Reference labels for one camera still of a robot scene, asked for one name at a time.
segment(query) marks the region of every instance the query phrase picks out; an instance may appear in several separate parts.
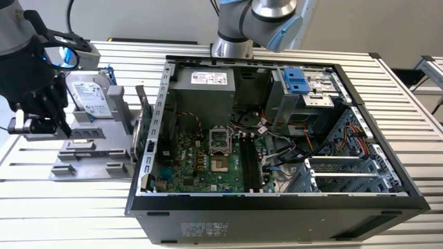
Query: workbench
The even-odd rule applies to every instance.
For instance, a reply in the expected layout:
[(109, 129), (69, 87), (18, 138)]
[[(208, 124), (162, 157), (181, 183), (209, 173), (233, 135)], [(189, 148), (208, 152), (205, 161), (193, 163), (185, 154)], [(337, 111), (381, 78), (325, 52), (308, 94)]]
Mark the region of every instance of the workbench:
[[(114, 69), (124, 100), (140, 108), (134, 86), (144, 85), (154, 103), (166, 54), (209, 56), (200, 45), (93, 42), (101, 53), (100, 66)], [(396, 152), (431, 210), (361, 244), (340, 247), (443, 248), (443, 127), (396, 78), (377, 55), (368, 53), (292, 50), (279, 54), (256, 48), (259, 60), (337, 63), (365, 102), (381, 133)], [(0, 151), (0, 245), (5, 248), (136, 248), (148, 246), (137, 221), (124, 217), (130, 179), (84, 182), (48, 181), (62, 141), (26, 142), (12, 135)], [(316, 247), (331, 244), (232, 244), (189, 247)]]

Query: label sticker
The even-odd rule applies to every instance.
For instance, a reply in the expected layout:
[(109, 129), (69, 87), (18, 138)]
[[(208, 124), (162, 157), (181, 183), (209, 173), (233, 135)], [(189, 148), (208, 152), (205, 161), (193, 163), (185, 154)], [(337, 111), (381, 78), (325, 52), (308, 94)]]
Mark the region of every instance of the label sticker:
[(180, 223), (184, 237), (223, 237), (227, 235), (229, 223)]
[(191, 84), (227, 85), (227, 73), (193, 72)]
[(321, 88), (320, 83), (309, 83), (311, 88)]
[(261, 126), (261, 128), (257, 130), (260, 134), (268, 131), (268, 128), (265, 126)]
[(97, 118), (109, 117), (109, 106), (100, 85), (94, 82), (72, 82), (72, 86), (84, 111)]

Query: orange wire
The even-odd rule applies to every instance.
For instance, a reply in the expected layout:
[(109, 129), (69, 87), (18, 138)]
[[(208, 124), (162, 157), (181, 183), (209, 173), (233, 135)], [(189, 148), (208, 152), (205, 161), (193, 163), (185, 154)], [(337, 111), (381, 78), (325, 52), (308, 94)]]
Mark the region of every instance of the orange wire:
[[(271, 125), (273, 124), (273, 121), (269, 121), (267, 119), (267, 117), (264, 116), (264, 109), (261, 109), (261, 117), (265, 119), (267, 123), (269, 123)], [(307, 123), (288, 123), (288, 125), (293, 125), (293, 126), (304, 126), (304, 135), (305, 135), (305, 140), (307, 140), (307, 143), (309, 144), (309, 148), (311, 150), (313, 150), (313, 147), (312, 147), (312, 143), (311, 143), (311, 139), (309, 139), (309, 136), (307, 134)]]

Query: ram slot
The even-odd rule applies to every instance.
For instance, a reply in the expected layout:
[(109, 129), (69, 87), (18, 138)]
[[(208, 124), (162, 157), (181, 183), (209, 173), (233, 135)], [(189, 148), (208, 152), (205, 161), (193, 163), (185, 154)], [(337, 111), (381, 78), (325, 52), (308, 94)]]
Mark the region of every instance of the ram slot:
[(260, 171), (257, 167), (253, 138), (249, 136), (240, 137), (239, 143), (240, 143), (244, 191), (259, 192), (261, 188)]

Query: gray wall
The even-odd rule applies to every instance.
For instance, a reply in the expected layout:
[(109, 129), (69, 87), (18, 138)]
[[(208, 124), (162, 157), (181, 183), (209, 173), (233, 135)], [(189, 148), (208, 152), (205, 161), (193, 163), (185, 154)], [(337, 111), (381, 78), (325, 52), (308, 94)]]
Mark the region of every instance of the gray wall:
[[(48, 28), (66, 31), (68, 0), (20, 0), (34, 9)], [(207, 0), (74, 0), (73, 31), (86, 39), (109, 37), (189, 40), (209, 44), (216, 39), (217, 17)]]
[(392, 67), (443, 56), (441, 0), (319, 0), (301, 49), (377, 52)]

